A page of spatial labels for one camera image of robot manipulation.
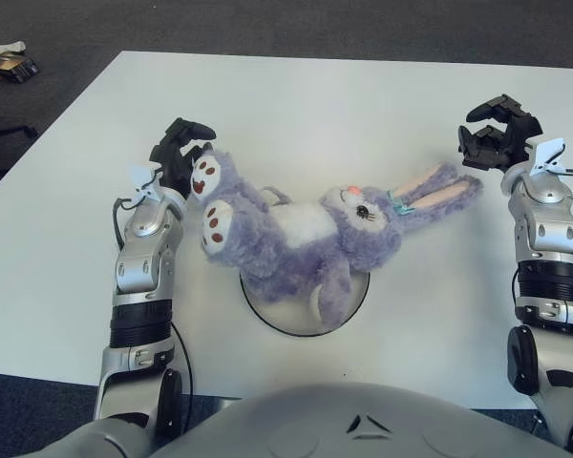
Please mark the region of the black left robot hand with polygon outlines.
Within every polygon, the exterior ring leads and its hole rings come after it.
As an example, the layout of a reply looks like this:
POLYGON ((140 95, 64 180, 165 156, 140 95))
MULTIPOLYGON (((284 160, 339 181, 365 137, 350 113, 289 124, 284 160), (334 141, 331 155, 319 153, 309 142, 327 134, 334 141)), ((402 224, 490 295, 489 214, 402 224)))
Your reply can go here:
POLYGON ((190 178, 194 164, 206 150, 212 149, 210 141, 215 138, 216 133, 208 126, 180 117, 174 120, 149 157, 150 161, 160 165, 162 177, 159 184, 187 199, 191 193, 190 178), (184 155, 181 149, 193 140, 205 140, 205 143, 192 147, 184 155))

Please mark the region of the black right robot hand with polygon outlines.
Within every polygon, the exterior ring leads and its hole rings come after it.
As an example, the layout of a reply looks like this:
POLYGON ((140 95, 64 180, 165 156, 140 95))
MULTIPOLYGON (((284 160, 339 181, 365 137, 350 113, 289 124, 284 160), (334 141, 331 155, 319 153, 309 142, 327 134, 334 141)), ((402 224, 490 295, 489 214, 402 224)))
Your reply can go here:
POLYGON ((505 124, 505 130, 486 125, 471 133, 464 125, 458 127, 462 165, 483 171, 498 169, 505 173, 510 167, 527 161, 529 153, 526 148, 531 147, 528 140, 543 133, 539 121, 507 94, 478 105, 465 117, 469 123, 488 119, 505 124))

